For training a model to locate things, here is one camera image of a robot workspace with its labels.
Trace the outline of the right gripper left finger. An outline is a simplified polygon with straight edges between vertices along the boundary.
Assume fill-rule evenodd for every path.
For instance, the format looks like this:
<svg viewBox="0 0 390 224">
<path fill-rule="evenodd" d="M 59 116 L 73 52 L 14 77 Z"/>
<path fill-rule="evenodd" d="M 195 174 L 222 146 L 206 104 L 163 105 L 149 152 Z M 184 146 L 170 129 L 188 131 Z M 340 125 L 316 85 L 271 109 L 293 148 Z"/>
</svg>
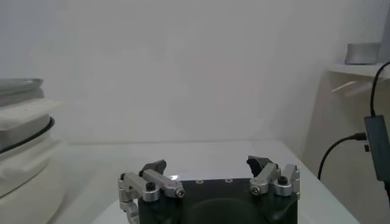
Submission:
<svg viewBox="0 0 390 224">
<path fill-rule="evenodd" d="M 185 196 L 183 184 L 163 175 L 166 161 L 148 163 L 138 172 L 122 173 L 118 178 L 119 207 L 126 213 L 130 224 L 139 223 L 139 210 L 135 200 L 158 201 L 162 196 L 181 199 Z"/>
</svg>

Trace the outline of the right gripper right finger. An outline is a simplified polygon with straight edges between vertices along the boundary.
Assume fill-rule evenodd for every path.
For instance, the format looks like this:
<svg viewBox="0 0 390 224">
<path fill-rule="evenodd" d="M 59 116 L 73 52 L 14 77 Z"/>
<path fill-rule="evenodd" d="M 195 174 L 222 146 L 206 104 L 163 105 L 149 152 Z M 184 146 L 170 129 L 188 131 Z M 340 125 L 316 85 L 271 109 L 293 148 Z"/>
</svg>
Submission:
<svg viewBox="0 0 390 224">
<path fill-rule="evenodd" d="M 283 170 L 269 158 L 248 156 L 253 178 L 249 180 L 249 190 L 254 196 L 267 194 L 269 191 L 279 197 L 295 196 L 300 199 L 300 170 L 294 164 L 287 164 Z"/>
</svg>

